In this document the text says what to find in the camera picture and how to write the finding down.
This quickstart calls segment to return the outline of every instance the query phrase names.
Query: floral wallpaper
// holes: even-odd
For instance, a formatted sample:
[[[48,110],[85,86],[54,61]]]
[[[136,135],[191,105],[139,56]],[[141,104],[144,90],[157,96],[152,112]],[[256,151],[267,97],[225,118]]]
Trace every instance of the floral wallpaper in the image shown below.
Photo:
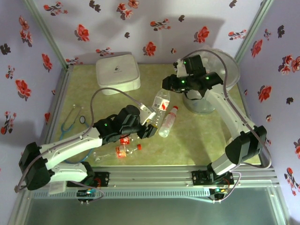
[[[300,45],[291,22],[299,7],[294,0],[274,1],[240,62],[241,91],[252,120],[268,131],[291,224],[300,224]]]
[[[40,142],[62,66],[18,0],[0,1],[0,225],[7,225],[25,146]]]
[[[235,56],[262,2],[32,1],[72,65],[126,53],[138,63],[173,63],[203,44]]]

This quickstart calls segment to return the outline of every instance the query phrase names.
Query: blue stethoscope tubing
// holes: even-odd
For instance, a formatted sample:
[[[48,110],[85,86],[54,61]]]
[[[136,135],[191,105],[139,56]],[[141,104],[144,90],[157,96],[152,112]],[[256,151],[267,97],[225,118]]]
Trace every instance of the blue stethoscope tubing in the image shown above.
[[[81,116],[81,117],[80,117],[80,123],[85,124],[87,128],[90,127],[90,126],[88,125],[88,123],[85,121],[85,117],[84,117],[84,116]],[[73,128],[74,123],[73,123],[68,129],[66,129],[66,130],[64,130],[64,128],[63,128],[64,125],[65,125],[65,123],[63,123],[63,124],[61,125],[61,127],[60,127],[60,130],[61,130],[60,141],[63,139],[65,133],[69,132],[69,131]],[[93,150],[94,150],[94,149],[90,149],[89,152],[88,152],[88,154],[87,154],[84,158],[82,158],[80,161],[78,161],[78,162],[70,162],[70,161],[68,161],[68,160],[65,160],[64,162],[65,162],[65,163],[69,163],[69,164],[77,164],[77,163],[81,163],[81,162],[83,162],[84,160],[86,160],[86,159],[90,156],[90,154],[92,153]]]

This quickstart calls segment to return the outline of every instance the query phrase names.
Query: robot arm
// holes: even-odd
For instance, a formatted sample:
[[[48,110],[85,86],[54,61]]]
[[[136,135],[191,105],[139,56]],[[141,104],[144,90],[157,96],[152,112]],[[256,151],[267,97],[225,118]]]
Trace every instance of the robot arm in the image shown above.
[[[22,173],[37,156],[42,157],[36,160],[25,176],[27,189],[36,190],[54,181],[88,183],[94,175],[89,163],[73,165],[61,162],[88,149],[115,142],[124,135],[137,133],[140,138],[152,137],[157,128],[151,124],[147,126],[146,121],[152,119],[155,112],[144,105],[140,109],[141,112],[137,107],[128,105],[118,115],[99,120],[91,129],[68,139],[41,146],[35,142],[28,144],[19,162]]]
[[[213,183],[233,169],[236,165],[257,155],[260,152],[261,144],[250,132],[237,115],[228,99],[233,103],[236,109],[247,124],[258,134],[261,139],[266,137],[266,129],[263,126],[257,127],[238,106],[231,97],[224,94],[223,80],[215,72],[206,74],[201,57],[199,55],[178,60],[174,63],[177,69],[177,75],[171,75],[163,80],[162,87],[177,93],[183,93],[189,90],[198,91],[202,98],[206,99],[220,113],[223,121],[227,125],[233,141],[226,146],[225,154],[219,159],[208,165],[208,170],[202,174],[202,179],[208,183]]]

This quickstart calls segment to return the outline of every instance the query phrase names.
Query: white box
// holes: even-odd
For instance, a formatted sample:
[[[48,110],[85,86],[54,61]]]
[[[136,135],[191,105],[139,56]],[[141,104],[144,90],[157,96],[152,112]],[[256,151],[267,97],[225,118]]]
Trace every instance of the white box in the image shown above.
[[[96,63],[97,81],[100,88],[116,88],[121,91],[139,89],[141,86],[140,71],[133,55],[122,55],[100,59]],[[105,95],[119,93],[114,90],[103,90]]]

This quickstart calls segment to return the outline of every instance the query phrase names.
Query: bottle label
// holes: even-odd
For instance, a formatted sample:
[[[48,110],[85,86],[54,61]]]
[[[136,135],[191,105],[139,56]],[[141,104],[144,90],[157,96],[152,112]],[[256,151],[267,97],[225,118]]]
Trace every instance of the bottle label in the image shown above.
[[[116,148],[117,158],[124,158],[126,157],[126,148],[125,146],[119,146]]]
[[[153,106],[159,110],[166,111],[170,101],[161,97],[155,97]]]
[[[128,135],[121,136],[120,144],[122,144],[122,145],[130,144],[129,136]]]

